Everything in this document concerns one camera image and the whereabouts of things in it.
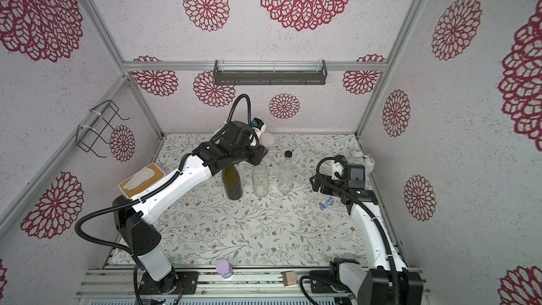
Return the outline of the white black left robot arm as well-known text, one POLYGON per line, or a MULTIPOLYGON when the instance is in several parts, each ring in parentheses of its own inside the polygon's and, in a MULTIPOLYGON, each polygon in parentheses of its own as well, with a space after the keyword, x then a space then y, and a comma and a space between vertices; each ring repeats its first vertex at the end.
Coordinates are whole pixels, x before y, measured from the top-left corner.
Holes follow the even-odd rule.
POLYGON ((187 192, 223 169, 240 162, 261 164, 268 153, 260 141, 265 130, 265 123, 258 118, 250 124, 229 121, 219 134, 183 156, 179 167, 154 185, 130 198, 120 196, 114 201, 114 206, 136 202, 114 212, 115 227, 128 244, 136 264, 151 280, 171 280, 174 269, 154 223, 187 192))

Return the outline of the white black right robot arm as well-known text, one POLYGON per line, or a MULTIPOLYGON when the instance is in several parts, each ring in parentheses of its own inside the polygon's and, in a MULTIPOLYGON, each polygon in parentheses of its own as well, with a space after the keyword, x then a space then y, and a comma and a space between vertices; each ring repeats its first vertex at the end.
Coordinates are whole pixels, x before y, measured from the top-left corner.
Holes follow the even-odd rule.
POLYGON ((393 246, 374 192, 363 188, 365 167, 333 158, 340 168, 323 175, 320 167, 328 160, 324 158, 317 164, 310 178, 311 187, 340 198, 366 245, 367 267, 353 259, 336 258, 330 261, 328 276, 305 275, 299 282, 310 280, 333 291, 350 292, 357 304, 421 304, 422 277, 410 271, 393 246))

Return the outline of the clear plastic bottle blue label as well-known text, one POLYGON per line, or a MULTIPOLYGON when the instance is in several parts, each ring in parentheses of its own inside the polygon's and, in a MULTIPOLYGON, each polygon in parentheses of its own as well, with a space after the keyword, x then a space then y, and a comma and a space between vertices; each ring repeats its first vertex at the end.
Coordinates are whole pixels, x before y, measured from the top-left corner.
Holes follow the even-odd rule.
POLYGON ((282 162, 279 164, 278 189, 283 195, 291 192, 294 186, 295 165, 292 157, 285 158, 284 154, 282 162))

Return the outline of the clear tall glass bottle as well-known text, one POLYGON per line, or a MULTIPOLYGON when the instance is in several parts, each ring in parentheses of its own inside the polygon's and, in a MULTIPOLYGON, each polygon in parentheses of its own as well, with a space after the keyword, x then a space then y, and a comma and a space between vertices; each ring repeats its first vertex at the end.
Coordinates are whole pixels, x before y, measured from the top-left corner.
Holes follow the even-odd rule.
POLYGON ((258 198, 266 197, 270 189, 270 175, 264 164, 253 167, 252 185, 254 194, 258 198))

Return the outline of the blue peeled label sticker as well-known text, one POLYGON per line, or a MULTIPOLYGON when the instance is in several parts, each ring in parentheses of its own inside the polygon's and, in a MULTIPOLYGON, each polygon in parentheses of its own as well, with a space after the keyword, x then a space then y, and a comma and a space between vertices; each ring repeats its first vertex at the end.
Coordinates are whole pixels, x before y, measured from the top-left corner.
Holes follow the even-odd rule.
POLYGON ((319 208, 321 210, 325 210, 326 208, 331 207, 333 205, 333 203, 334 203, 333 198, 329 198, 329 199, 326 200, 326 202, 320 203, 319 208))

